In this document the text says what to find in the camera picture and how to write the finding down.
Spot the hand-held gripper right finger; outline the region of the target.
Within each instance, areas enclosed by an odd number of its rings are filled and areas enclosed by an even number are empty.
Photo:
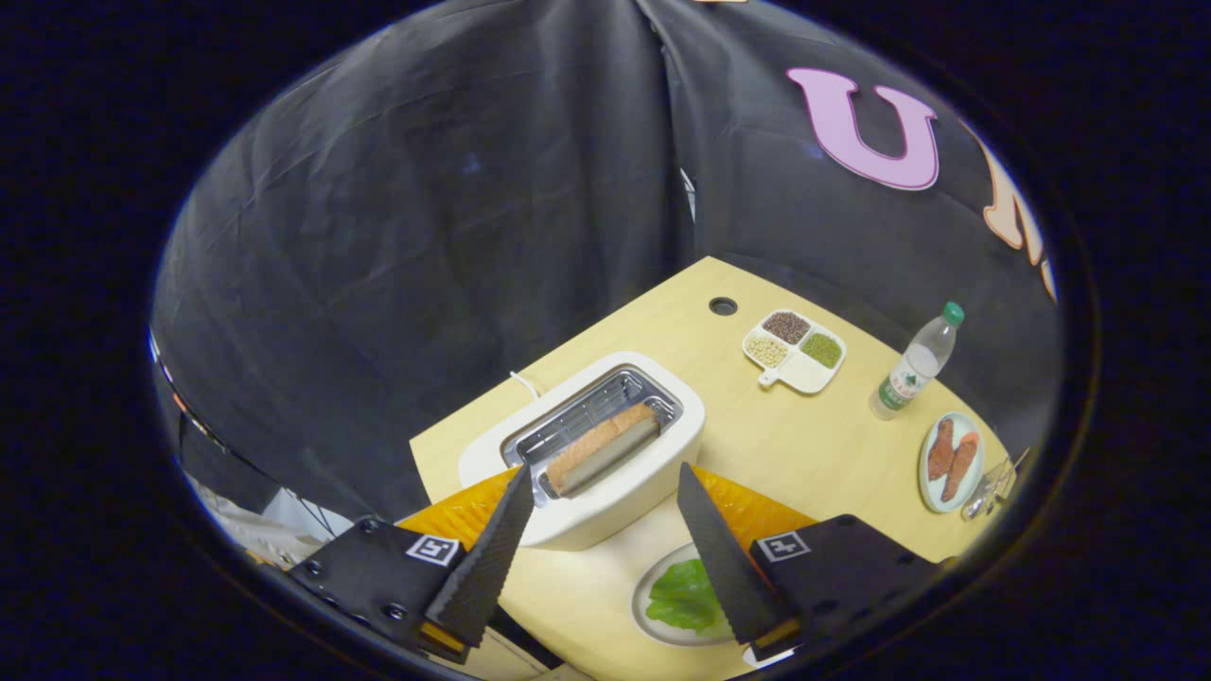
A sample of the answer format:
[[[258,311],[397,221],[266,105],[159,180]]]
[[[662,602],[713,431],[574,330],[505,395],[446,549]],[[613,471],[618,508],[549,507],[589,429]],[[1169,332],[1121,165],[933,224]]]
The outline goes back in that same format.
[[[677,507],[731,634],[761,660],[830,654],[929,591],[943,570],[861,517],[813,520],[689,463]]]

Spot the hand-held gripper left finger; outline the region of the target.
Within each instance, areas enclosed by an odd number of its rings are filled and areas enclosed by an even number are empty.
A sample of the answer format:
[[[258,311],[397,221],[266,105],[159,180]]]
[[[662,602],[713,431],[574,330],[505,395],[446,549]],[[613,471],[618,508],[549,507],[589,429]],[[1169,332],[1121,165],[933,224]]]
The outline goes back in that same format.
[[[402,522],[358,520],[289,578],[378,637],[463,663],[497,612],[533,509],[529,465],[509,468]]]

